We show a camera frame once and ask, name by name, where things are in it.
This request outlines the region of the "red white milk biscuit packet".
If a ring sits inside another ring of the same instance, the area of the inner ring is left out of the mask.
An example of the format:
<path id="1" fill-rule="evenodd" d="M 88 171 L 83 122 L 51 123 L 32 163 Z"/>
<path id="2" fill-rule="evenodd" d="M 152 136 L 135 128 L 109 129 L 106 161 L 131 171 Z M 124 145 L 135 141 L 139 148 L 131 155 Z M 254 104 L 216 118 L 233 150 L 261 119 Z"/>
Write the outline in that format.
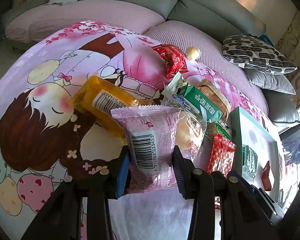
<path id="1" fill-rule="evenodd" d="M 270 162 L 267 161 L 265 167 L 263 168 L 262 177 L 261 177 L 262 184 L 265 191 L 271 191 L 272 189 L 273 183 L 271 182 L 270 175 L 271 175 Z"/>

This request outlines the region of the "clear bread bun packet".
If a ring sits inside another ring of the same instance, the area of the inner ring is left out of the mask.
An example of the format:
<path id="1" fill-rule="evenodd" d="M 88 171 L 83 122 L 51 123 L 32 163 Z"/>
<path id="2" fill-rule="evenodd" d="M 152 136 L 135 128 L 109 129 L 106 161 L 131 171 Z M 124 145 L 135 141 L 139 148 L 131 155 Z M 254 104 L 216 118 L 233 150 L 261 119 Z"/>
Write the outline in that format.
<path id="1" fill-rule="evenodd" d="M 206 116 L 181 111 L 175 134 L 175 144 L 178 145 L 184 158 L 195 161 L 199 155 L 207 128 Z"/>

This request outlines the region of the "pink snack packet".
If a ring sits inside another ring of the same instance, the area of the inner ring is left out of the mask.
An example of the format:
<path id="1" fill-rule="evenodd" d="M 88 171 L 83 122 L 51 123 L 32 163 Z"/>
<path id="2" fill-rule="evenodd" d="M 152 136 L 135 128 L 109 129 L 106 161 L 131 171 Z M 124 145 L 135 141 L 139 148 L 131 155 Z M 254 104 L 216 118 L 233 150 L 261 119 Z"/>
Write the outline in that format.
<path id="1" fill-rule="evenodd" d="M 130 150 L 129 194 L 177 185 L 172 153 L 181 109 L 161 105 L 122 107 L 111 117 L 124 129 Z"/>

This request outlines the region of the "red patterned snack packet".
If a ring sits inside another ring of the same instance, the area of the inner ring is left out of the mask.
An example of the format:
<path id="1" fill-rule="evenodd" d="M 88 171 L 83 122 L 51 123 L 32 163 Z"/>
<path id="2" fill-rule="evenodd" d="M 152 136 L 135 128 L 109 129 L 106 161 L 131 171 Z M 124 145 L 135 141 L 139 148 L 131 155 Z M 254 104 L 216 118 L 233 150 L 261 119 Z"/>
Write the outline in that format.
<path id="1" fill-rule="evenodd" d="M 226 177 L 232 169 L 235 150 L 236 145 L 232 141 L 216 133 L 213 137 L 212 152 L 206 172 L 211 174 L 220 171 Z"/>

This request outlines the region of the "green white snack packet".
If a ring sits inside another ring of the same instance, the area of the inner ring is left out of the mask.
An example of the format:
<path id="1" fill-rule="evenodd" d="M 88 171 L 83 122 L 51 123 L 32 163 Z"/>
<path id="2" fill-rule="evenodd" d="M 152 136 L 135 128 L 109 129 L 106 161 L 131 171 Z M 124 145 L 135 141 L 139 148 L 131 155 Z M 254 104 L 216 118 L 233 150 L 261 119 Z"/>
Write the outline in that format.
<path id="1" fill-rule="evenodd" d="M 257 174 L 258 156 L 248 145 L 242 147 L 242 177 L 253 183 Z"/>

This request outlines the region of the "green biscuit packet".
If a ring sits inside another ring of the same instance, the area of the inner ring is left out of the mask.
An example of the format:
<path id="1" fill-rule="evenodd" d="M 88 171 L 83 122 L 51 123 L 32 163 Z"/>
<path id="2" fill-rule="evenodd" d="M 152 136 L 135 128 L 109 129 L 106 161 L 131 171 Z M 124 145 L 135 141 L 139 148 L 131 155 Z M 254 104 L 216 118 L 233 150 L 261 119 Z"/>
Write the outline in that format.
<path id="1" fill-rule="evenodd" d="M 222 111 L 195 86 L 186 85 L 179 93 L 198 115 L 206 114 L 207 122 L 217 122 L 221 119 Z"/>

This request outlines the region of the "orange yellow snack packet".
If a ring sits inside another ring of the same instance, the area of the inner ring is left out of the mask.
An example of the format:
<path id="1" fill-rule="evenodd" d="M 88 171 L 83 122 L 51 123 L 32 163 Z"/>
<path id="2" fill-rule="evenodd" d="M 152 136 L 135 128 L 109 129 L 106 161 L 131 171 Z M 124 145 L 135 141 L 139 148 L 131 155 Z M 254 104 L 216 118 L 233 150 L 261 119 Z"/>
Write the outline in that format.
<path id="1" fill-rule="evenodd" d="M 152 105 L 151 99 L 135 99 L 122 88 L 91 76 L 72 97 L 71 103 L 81 113 L 91 113 L 96 122 L 117 138 L 125 137 L 123 128 L 111 117 L 111 110 L 121 107 Z"/>

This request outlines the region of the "cracker sandwich packet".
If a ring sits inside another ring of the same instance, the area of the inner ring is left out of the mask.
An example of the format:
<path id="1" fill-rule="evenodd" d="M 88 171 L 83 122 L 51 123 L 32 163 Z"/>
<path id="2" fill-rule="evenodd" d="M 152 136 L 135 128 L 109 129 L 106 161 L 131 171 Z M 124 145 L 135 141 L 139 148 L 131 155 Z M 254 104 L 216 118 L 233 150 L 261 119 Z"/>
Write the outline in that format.
<path id="1" fill-rule="evenodd" d="M 197 88 L 222 112 L 223 121 L 227 121 L 231 103 L 227 98 L 207 79 L 203 79 L 197 84 Z"/>

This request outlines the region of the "red shiny snack bag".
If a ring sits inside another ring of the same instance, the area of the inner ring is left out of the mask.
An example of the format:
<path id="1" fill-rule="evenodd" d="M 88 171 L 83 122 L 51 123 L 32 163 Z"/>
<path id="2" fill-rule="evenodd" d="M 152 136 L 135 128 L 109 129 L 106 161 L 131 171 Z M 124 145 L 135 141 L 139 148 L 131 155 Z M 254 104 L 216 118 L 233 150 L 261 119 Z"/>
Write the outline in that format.
<path id="1" fill-rule="evenodd" d="M 151 47 L 165 62 L 165 76 L 172 79 L 178 72 L 188 72 L 185 55 L 180 48 L 172 44 L 159 44 Z"/>

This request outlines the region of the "jelly cup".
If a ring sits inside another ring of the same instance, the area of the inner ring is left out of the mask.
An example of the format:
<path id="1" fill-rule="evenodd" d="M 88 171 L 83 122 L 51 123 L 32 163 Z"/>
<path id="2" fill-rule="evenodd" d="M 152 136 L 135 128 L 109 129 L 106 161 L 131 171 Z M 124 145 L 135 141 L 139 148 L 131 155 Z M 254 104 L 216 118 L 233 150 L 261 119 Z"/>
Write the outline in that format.
<path id="1" fill-rule="evenodd" d="M 200 58 L 201 56 L 201 51 L 197 48 L 197 47 L 194 47 L 194 46 L 189 46 L 187 49 L 186 49 L 186 58 L 189 60 L 189 61 L 196 61 L 197 59 Z"/>

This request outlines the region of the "teal shallow cardboard box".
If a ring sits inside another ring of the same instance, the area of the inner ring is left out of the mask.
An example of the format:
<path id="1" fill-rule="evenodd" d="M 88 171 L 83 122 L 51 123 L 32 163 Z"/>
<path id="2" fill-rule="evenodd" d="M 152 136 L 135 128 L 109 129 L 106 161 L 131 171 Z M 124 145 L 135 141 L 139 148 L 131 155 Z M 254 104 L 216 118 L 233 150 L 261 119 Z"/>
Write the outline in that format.
<path id="1" fill-rule="evenodd" d="M 253 183 L 248 182 L 258 188 L 262 188 L 262 172 L 267 161 L 270 162 L 271 191 L 267 194 L 274 200 L 279 200 L 280 191 L 280 162 L 277 141 L 271 134 L 243 108 L 237 107 L 230 113 L 232 127 L 232 141 L 236 145 L 234 162 L 232 169 L 242 176 L 242 147 L 248 145 L 257 156 L 257 174 Z"/>

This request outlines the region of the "grey plain pillow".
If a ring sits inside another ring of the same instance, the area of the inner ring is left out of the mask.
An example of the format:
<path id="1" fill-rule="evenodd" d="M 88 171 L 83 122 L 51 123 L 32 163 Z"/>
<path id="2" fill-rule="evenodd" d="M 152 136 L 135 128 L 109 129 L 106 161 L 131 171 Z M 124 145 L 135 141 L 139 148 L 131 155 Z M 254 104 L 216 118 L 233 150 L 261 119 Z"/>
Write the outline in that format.
<path id="1" fill-rule="evenodd" d="M 284 75 L 262 73 L 254 69 L 244 69 L 247 79 L 262 89 L 296 95 L 295 88 Z"/>

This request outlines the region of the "pink sofa seat cover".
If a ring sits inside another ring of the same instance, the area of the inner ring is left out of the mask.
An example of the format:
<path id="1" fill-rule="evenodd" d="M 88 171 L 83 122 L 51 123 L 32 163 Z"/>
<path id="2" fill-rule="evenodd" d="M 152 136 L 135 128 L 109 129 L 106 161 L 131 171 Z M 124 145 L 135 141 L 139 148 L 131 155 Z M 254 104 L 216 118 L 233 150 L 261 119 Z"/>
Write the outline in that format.
<path id="1" fill-rule="evenodd" d="M 184 22 L 166 21 L 142 6 L 114 0 L 85 0 L 66 5 L 41 5 L 28 11 L 10 10 L 2 16 L 6 37 L 19 43 L 39 42 L 59 29 L 84 20 L 93 20 L 135 31 L 181 50 L 200 49 L 199 61 L 221 74 L 251 99 L 265 114 L 268 105 L 260 87 L 250 83 L 242 68 L 226 61 L 222 43 L 215 35 Z"/>

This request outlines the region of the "black white patterned pillow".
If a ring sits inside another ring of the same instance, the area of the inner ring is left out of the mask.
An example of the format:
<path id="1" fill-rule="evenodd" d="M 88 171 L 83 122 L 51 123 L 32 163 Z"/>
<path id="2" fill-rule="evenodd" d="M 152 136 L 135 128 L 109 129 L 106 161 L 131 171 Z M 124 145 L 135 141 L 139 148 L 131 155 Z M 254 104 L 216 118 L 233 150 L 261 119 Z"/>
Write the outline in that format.
<path id="1" fill-rule="evenodd" d="M 243 69 L 284 75 L 297 70 L 297 67 L 274 47 L 249 35 L 232 35 L 223 40 L 224 58 Z"/>

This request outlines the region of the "patterned beige curtain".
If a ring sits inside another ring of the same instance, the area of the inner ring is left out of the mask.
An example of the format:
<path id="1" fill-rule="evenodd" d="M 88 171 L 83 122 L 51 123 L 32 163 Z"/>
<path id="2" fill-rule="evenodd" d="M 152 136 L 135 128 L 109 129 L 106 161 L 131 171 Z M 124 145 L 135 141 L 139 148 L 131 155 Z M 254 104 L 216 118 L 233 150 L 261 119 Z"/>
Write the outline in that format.
<path id="1" fill-rule="evenodd" d="M 296 90 L 292 97 L 295 107 L 300 112 L 300 12 L 294 15 L 291 24 L 281 36 L 275 48 L 297 66 L 297 70 L 286 75 Z"/>

